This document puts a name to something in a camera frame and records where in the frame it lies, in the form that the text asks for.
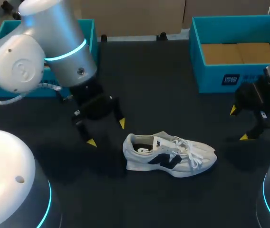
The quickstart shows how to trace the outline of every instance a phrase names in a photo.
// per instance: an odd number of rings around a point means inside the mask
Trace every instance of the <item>black n logo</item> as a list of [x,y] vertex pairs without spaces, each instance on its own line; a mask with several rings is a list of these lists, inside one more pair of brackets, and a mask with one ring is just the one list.
[[156,165],[160,164],[161,166],[167,168],[167,169],[173,169],[178,163],[182,161],[181,156],[176,155],[171,161],[170,161],[170,155],[166,153],[162,153],[154,157],[152,160],[148,162],[148,164]]

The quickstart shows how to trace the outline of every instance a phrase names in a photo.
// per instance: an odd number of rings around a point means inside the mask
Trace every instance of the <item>shoe lace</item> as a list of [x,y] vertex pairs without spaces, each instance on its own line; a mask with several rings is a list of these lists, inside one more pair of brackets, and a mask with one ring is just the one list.
[[203,162],[203,156],[194,152],[193,150],[191,150],[192,145],[189,144],[185,139],[182,139],[180,137],[174,136],[174,138],[176,138],[175,140],[173,140],[172,142],[176,144],[176,146],[179,147],[180,151],[187,151],[187,153],[177,153],[175,151],[172,151],[172,153],[176,154],[176,155],[186,155],[189,157],[190,160],[190,164],[192,166],[192,168],[196,169],[199,165],[202,164]]

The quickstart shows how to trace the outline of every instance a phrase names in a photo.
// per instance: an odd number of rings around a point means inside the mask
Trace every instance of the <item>shoe tongue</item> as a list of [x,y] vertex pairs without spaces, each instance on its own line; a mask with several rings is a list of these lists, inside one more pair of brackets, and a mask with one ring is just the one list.
[[177,153],[180,153],[180,154],[187,154],[188,153],[187,148],[185,146],[183,146],[183,145],[177,146],[174,142],[171,142],[169,140],[154,136],[152,150],[157,151],[162,145],[169,147],[169,148],[172,148],[172,149],[177,148],[178,149]]
[[154,136],[154,140],[153,140],[153,151],[157,151],[161,146],[166,146],[169,148],[176,148],[176,144],[173,142],[170,142],[169,140]]

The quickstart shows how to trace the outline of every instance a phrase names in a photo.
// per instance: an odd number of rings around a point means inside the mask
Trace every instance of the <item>cardboard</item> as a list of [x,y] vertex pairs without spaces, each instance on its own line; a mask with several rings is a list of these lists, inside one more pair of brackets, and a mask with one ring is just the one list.
[[100,36],[180,33],[185,0],[85,0],[82,18],[95,19]]
[[269,43],[240,43],[237,45],[243,63],[270,63]]
[[183,28],[190,28],[192,17],[266,15],[270,0],[187,0]]
[[202,50],[208,65],[243,63],[237,44],[202,44]]
[[202,51],[208,65],[270,63],[269,43],[202,44]]

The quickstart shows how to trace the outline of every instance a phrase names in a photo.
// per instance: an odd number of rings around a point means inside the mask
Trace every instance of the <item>printed logo on box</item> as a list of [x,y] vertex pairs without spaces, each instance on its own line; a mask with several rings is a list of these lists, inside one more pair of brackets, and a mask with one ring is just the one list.
[[238,83],[240,75],[224,75],[224,78],[222,79],[222,86],[233,86]]
[[260,77],[260,75],[244,75],[242,77],[242,83],[244,82],[248,82],[248,83],[252,83],[255,82],[256,80],[258,80]]

